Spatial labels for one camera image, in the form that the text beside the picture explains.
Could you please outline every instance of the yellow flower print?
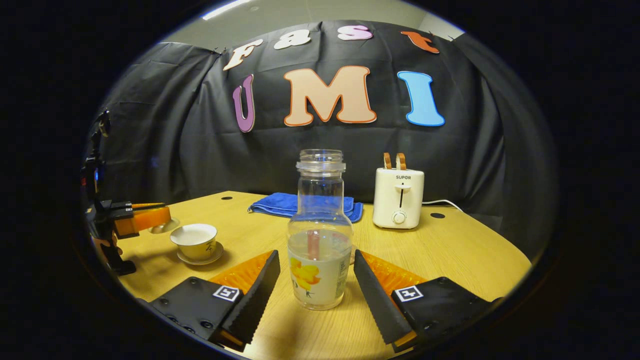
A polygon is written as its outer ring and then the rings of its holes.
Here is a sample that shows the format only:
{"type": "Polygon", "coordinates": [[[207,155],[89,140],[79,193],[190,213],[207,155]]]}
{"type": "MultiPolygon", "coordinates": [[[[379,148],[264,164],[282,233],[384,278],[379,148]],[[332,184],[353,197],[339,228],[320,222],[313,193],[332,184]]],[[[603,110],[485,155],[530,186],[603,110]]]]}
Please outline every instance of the yellow flower print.
{"type": "Polygon", "coordinates": [[[296,277],[296,283],[307,292],[311,291],[312,285],[320,281],[320,278],[316,277],[320,273],[317,266],[302,266],[302,263],[296,258],[291,258],[291,273],[296,277]]]}

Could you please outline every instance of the gray wall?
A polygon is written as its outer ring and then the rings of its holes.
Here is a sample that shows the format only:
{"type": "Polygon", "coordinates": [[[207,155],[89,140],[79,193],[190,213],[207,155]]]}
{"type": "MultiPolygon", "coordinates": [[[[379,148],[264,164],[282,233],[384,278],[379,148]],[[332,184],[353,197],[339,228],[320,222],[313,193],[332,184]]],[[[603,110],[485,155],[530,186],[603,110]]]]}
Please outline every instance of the gray wall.
{"type": "Polygon", "coordinates": [[[448,40],[463,33],[435,15],[400,0],[252,0],[209,20],[196,18],[163,41],[206,49],[217,47],[221,51],[287,26],[341,19],[405,25],[448,40]]]}

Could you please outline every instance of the saucer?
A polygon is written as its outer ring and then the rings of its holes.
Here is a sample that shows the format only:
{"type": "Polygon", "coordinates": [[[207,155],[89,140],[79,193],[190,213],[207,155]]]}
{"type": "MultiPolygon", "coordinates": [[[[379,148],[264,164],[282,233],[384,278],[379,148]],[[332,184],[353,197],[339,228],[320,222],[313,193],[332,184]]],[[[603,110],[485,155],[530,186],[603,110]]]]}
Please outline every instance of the saucer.
{"type": "Polygon", "coordinates": [[[224,251],[225,251],[225,247],[222,246],[221,243],[218,243],[218,246],[216,246],[216,251],[213,253],[213,255],[209,259],[193,260],[193,259],[187,258],[187,256],[185,254],[183,254],[182,251],[180,251],[180,249],[178,249],[178,258],[180,258],[180,260],[184,261],[187,264],[191,264],[191,265],[206,265],[206,264],[210,264],[210,263],[218,260],[220,258],[220,256],[222,256],[222,253],[224,251]]]}

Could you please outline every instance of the black cloth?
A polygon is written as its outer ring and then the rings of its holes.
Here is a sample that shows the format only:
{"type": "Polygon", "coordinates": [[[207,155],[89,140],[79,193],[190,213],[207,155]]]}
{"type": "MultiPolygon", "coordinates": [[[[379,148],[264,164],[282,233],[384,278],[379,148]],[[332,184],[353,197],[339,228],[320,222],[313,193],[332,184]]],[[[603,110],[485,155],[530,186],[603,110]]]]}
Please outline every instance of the black cloth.
{"type": "MultiPolygon", "coordinates": [[[[516,75],[468,35],[455,41],[404,26],[359,20],[292,26],[263,39],[242,64],[223,71],[222,55],[187,44],[157,44],[123,74],[104,101],[112,130],[102,144],[107,161],[103,199],[175,203],[225,190],[295,193],[302,149],[340,149],[345,195],[372,202],[382,154],[403,152],[425,173],[425,201],[448,199],[505,236],[532,259],[547,240],[556,206],[554,151],[545,119],[516,75]],[[368,40],[344,41],[337,29],[364,25],[368,40]],[[275,50],[290,31],[309,29],[304,45],[275,50]],[[426,52],[400,31],[432,39],[426,52]],[[291,103],[286,72],[310,68],[330,84],[346,65],[369,68],[370,124],[321,121],[284,124],[291,103]],[[432,77],[445,124],[411,124],[409,92],[399,71],[432,77]],[[232,92],[253,74],[256,119],[243,133],[232,92]]],[[[246,103],[243,94],[243,106],[246,103]]]]}

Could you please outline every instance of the blue letter i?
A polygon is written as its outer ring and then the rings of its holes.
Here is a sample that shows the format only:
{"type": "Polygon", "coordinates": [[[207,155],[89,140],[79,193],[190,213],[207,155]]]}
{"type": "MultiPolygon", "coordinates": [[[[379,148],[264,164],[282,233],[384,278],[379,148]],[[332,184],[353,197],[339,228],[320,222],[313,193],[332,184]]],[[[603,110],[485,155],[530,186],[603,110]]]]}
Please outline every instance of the blue letter i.
{"type": "Polygon", "coordinates": [[[410,123],[420,126],[441,126],[444,118],[436,109],[431,92],[431,76],[421,72],[401,71],[398,77],[406,83],[411,100],[411,112],[406,114],[410,123]]]}

